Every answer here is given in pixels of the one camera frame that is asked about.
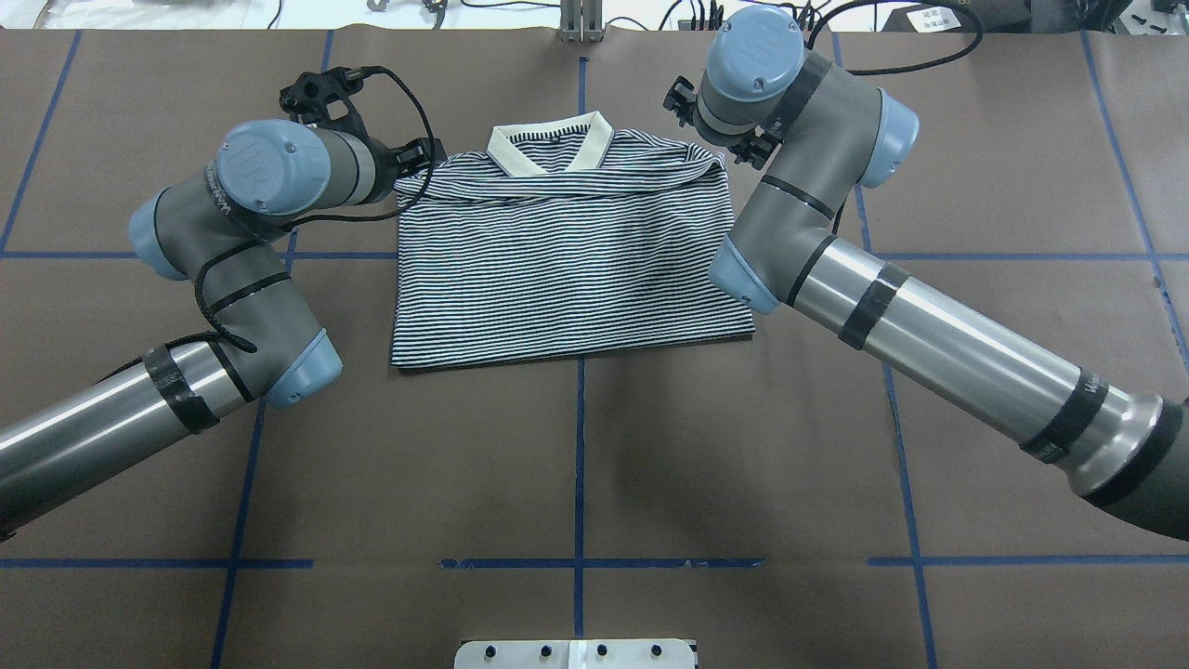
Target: striped polo shirt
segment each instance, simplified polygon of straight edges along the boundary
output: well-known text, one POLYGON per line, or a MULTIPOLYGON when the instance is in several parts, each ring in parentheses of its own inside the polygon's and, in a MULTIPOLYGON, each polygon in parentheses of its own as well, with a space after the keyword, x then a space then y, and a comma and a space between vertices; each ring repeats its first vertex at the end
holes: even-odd
MULTIPOLYGON (((396 182, 403 202, 423 175, 396 182)), ((397 233, 391 365, 471 366, 755 329, 707 269, 732 223, 722 154, 598 112, 496 127, 397 233)))

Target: cable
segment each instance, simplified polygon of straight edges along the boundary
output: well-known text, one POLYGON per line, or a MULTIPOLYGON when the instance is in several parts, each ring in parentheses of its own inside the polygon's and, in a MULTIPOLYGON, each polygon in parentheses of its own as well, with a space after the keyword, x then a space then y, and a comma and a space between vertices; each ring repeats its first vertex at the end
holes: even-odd
POLYGON ((685 0, 673 0, 673 4, 669 5, 669 8, 665 11, 665 15, 661 17, 661 25, 659 25, 656 30, 665 30, 665 24, 666 21, 668 21, 669 14, 672 14, 673 10, 677 10, 677 6, 680 5, 681 2, 685 2, 685 0))
POLYGON ((510 0, 508 2, 492 2, 490 5, 476 5, 471 0, 461 0, 464 7, 474 7, 476 10, 491 10, 495 7, 508 7, 511 5, 531 5, 534 7, 554 7, 560 10, 561 5, 553 5, 551 2, 535 2, 534 0, 510 0))
MULTIPOLYGON (((869 5, 879 5, 879 4, 886 2, 886 1, 887 0, 851 0, 850 2, 845 2, 843 5, 839 5, 838 7, 831 10, 817 25, 813 26, 813 30, 810 31, 810 38, 809 38, 809 40, 806 42, 805 45, 809 49, 813 49, 813 44, 817 42, 817 37, 818 37, 818 34, 820 34, 822 29, 824 29, 826 26, 826 24, 829 24, 838 14, 841 14, 841 13, 848 11, 848 10, 854 10, 856 7, 867 7, 869 5)), ((984 34, 984 31, 983 31, 983 27, 982 27, 982 21, 979 19, 979 14, 974 13, 969 7, 967 7, 964 5, 958 5, 957 2, 952 2, 950 0, 927 0, 925 2, 921 2, 921 5, 929 5, 931 7, 944 7, 944 8, 948 8, 948 10, 952 10, 952 11, 962 14, 963 17, 970 19, 970 21, 974 23, 974 27, 975 27, 974 40, 970 42, 970 44, 967 44, 965 48, 963 48, 961 51, 950 53, 949 56, 945 56, 945 57, 942 57, 942 58, 937 58, 937 59, 933 59, 933 61, 926 61, 924 63, 917 63, 914 65, 902 65, 902 67, 898 67, 898 68, 881 68, 881 69, 875 69, 875 70, 847 70, 847 71, 849 71, 850 74, 853 74, 855 76, 873 76, 873 75, 880 75, 880 74, 904 74, 904 72, 910 72, 910 71, 925 70, 925 69, 929 69, 929 68, 936 68, 937 65, 944 65, 945 63, 952 63, 954 61, 957 61, 958 58, 964 57, 970 51, 974 51, 975 49, 977 49, 979 44, 982 43, 982 37, 984 34)))
MULTIPOLYGON (((396 82, 397 86, 401 87, 401 90, 404 91, 404 94, 409 97, 409 101, 413 102, 413 106, 417 109, 417 115, 421 116, 421 125, 422 125, 422 127, 426 128, 426 137, 429 138, 429 150, 433 151, 434 150, 434 131, 433 131, 432 127, 429 127, 429 116, 426 115, 426 108, 421 106, 421 101, 417 100, 417 96, 413 94, 413 90, 410 90, 409 87, 405 86, 405 83, 403 81, 401 81, 401 77, 396 76, 396 72, 394 72, 392 70, 390 70, 390 69, 388 69, 385 67, 372 65, 372 67, 363 68, 363 70, 365 71, 364 78, 367 78, 372 74, 383 74, 384 76, 391 78, 394 82, 396 82)), ((403 214, 404 212, 409 210, 410 208, 413 208, 413 206, 416 204, 421 200, 421 197, 426 194, 426 190, 429 189, 429 179, 434 175, 434 158, 436 156, 429 156, 429 165, 426 166, 426 179, 423 182, 421 182, 421 188, 419 188, 417 191, 413 195, 413 198, 409 200, 403 206, 398 206, 398 207, 396 207, 395 209, 392 209, 390 212, 386 212, 386 213, 383 213, 383 214, 376 214, 376 215, 313 214, 313 215, 298 217, 296 220, 290 221, 289 225, 284 226, 284 229, 292 229, 292 228, 297 227, 298 225, 304 225, 304 223, 314 221, 314 220, 341 220, 341 221, 347 221, 347 222, 373 222, 373 221, 379 221, 379 220, 388 220, 390 217, 396 217, 396 216, 403 214)))
POLYGON ((269 21, 269 27, 264 30, 272 30, 277 25, 277 19, 281 18, 281 10, 284 10, 285 0, 277 0, 277 13, 272 15, 272 20, 269 21))
MULTIPOLYGON (((166 342, 166 343, 162 345, 162 347, 165 351, 170 351, 170 349, 176 349, 178 347, 184 347, 185 345, 194 345, 196 342, 212 342, 212 343, 214 343, 214 342, 218 342, 219 340, 222 340, 222 334, 219 334, 218 332, 199 332, 196 334, 187 334, 185 337, 178 337, 177 340, 174 340, 172 342, 166 342)), ((107 377, 100 379, 95 384, 102 384, 103 381, 107 381, 108 379, 115 377, 117 374, 119 374, 119 373, 121 373, 121 372, 124 372, 126 370, 132 370, 133 367, 140 365, 141 362, 144 362, 144 356, 137 356, 137 358, 130 360, 128 362, 121 365, 120 367, 115 368, 114 372, 112 372, 107 377)))
POLYGON ((636 19, 634 19, 631 17, 615 17, 614 19, 609 19, 606 21, 606 25, 611 25, 615 21, 631 21, 631 23, 638 25, 642 30, 648 30, 648 26, 646 26, 644 24, 637 21, 636 19))

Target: blue joint cap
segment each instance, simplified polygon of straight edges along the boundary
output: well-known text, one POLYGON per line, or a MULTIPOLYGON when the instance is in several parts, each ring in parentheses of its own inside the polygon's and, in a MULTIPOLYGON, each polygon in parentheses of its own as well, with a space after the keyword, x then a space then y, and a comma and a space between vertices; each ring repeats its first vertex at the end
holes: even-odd
POLYGON ((181 280, 185 274, 169 261, 165 251, 161 248, 161 240, 157 239, 157 202, 164 191, 164 188, 158 190, 128 219, 128 240, 132 241, 132 250, 137 252, 137 257, 153 271, 170 280, 181 280))
POLYGON ((723 238, 710 263, 710 282, 760 313, 772 313, 780 303, 747 264, 730 236, 723 238))
POLYGON ((778 7, 753 5, 718 29, 706 56, 706 76, 726 97, 759 102, 784 93, 804 62, 797 21, 778 7))
POLYGON ((867 163, 867 171, 858 179, 863 188, 875 188, 887 181, 908 157, 908 151, 917 141, 917 133, 920 132, 920 119, 917 114, 882 88, 880 88, 880 101, 882 107, 875 150, 872 151, 872 159, 867 163))
POLYGON ((227 133, 219 182, 241 207, 265 215, 307 209, 331 181, 331 154, 313 130, 288 120, 252 120, 227 133))
POLYGON ((264 398, 278 409, 292 406, 326 389, 339 374, 342 374, 342 361, 323 327, 264 398))

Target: white label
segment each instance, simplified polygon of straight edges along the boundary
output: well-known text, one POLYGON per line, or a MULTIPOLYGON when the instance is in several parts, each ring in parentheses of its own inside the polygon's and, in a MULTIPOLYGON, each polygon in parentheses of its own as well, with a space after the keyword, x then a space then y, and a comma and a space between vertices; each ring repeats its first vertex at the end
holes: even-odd
POLYGON ((949 7, 930 7, 908 12, 908 20, 912 21, 912 27, 917 29, 917 32, 937 32, 962 25, 957 14, 949 7))

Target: shirt collar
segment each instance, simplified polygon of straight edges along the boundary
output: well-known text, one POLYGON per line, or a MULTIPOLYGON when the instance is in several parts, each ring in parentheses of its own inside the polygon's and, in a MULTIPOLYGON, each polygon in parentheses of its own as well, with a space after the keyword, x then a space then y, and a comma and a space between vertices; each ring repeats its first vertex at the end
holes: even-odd
POLYGON ((512 138, 524 133, 556 132, 574 126, 590 126, 590 128, 586 131, 586 138, 578 149, 578 153, 566 165, 565 171, 597 169, 599 163, 603 162, 603 154, 606 153, 608 145, 611 143, 612 133, 611 124, 606 122, 603 114, 598 112, 548 122, 497 125, 491 130, 491 140, 487 141, 487 156, 501 169, 508 172, 508 176, 537 176, 547 173, 512 144, 512 138))

